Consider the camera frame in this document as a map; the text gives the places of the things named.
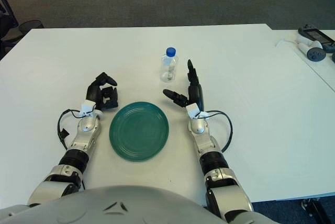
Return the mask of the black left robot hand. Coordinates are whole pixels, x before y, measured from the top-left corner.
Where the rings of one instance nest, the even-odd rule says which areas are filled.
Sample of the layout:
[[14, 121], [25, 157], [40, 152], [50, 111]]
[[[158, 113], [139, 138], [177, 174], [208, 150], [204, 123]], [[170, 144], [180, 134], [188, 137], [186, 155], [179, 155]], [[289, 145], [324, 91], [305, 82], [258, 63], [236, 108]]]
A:
[[88, 87], [86, 99], [95, 102], [95, 109], [104, 110], [118, 107], [117, 82], [102, 72]]

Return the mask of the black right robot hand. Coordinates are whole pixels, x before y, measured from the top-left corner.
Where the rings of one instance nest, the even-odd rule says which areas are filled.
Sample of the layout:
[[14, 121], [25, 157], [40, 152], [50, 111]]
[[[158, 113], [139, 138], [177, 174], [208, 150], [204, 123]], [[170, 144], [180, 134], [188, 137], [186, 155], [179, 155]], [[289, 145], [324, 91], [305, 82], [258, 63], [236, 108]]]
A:
[[190, 59], [187, 61], [188, 67], [188, 97], [178, 94], [177, 92], [171, 91], [169, 89], [164, 89], [163, 94], [171, 99], [173, 103], [179, 105], [180, 107], [186, 107], [193, 103], [196, 103], [200, 111], [204, 111], [204, 99], [203, 99], [203, 91], [201, 84], [199, 82], [196, 69], [193, 67], [193, 64]]

